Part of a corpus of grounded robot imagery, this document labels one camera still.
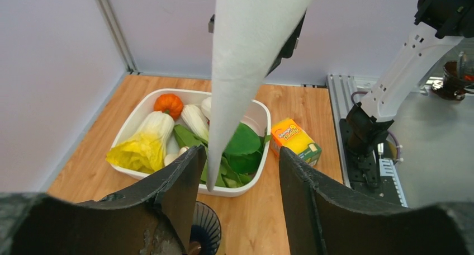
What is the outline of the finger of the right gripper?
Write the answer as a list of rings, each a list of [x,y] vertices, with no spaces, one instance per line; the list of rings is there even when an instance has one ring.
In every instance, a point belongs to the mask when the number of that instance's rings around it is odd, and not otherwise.
[[[301,29],[304,23],[306,14],[303,14],[303,17],[299,21],[298,25],[295,27],[294,31],[292,34],[289,36],[289,38],[286,40],[285,44],[281,48],[279,54],[275,58],[272,66],[270,67],[266,77],[270,75],[280,64],[282,59],[289,59],[292,57],[294,50],[297,47],[297,43],[301,34]]]

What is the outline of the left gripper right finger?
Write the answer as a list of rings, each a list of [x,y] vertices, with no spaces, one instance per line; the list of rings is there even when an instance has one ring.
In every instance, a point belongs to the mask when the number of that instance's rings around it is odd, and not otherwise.
[[[472,254],[473,203],[416,209],[357,192],[279,153],[283,211],[291,254]]]

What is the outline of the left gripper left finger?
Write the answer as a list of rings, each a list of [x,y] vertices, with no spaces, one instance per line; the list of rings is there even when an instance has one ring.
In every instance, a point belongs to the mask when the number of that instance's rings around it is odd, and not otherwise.
[[[1,253],[185,254],[205,160],[204,147],[192,147],[99,201],[2,193]]]

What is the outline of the single white paper filter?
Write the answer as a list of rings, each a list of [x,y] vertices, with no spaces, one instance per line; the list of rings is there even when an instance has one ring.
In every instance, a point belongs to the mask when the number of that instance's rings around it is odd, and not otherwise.
[[[221,155],[312,0],[216,0],[207,189]]]

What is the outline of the blue glass cone dripper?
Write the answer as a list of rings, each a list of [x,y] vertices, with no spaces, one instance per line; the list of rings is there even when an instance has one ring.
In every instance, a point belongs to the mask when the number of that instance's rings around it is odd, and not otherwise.
[[[196,201],[188,254],[217,254],[222,240],[217,213],[203,202]]]

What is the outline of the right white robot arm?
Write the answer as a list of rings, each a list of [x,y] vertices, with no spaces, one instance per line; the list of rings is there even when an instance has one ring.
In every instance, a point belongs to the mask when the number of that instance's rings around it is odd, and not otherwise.
[[[415,29],[384,75],[347,114],[348,152],[367,157],[386,139],[402,102],[429,69],[473,37],[473,0],[418,0]]]

